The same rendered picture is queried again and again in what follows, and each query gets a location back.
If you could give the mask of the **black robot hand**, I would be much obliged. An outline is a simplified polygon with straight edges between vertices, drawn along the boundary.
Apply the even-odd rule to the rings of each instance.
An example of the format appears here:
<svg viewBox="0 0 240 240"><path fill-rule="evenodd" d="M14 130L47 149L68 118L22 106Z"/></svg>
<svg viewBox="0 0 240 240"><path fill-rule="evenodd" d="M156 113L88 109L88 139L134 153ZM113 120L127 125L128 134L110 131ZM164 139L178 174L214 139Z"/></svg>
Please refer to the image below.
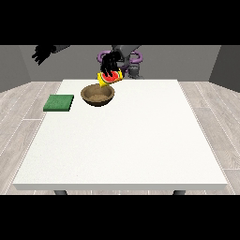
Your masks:
<svg viewBox="0 0 240 240"><path fill-rule="evenodd" d="M102 58L100 71L106 76L112 76L113 71L118 70L117 63L121 60L120 52L110 52Z"/></svg>
<svg viewBox="0 0 240 240"><path fill-rule="evenodd" d="M35 53L32 57L35 59L38 65L42 64L52 53L56 51L56 47L53 45L37 45Z"/></svg>

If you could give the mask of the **brown wooden bowl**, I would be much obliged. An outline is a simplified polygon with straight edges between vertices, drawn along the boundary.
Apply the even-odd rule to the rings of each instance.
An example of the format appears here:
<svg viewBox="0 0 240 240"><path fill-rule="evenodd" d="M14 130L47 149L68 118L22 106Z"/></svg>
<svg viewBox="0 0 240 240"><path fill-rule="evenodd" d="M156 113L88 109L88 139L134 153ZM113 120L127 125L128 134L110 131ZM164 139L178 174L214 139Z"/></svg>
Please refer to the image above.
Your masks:
<svg viewBox="0 0 240 240"><path fill-rule="evenodd" d="M82 99L94 107L108 104L114 97L114 89L111 86L101 87L98 83L90 84L81 91Z"/></svg>

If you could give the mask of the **green square pad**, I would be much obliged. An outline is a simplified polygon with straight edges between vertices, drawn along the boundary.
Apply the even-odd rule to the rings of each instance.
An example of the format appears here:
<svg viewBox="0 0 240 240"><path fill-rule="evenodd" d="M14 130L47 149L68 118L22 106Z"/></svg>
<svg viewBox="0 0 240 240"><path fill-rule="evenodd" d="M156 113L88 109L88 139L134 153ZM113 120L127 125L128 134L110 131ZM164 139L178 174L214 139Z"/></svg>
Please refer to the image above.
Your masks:
<svg viewBox="0 0 240 240"><path fill-rule="evenodd" d="M73 95L50 95L43 107L44 112L68 112L70 110Z"/></svg>

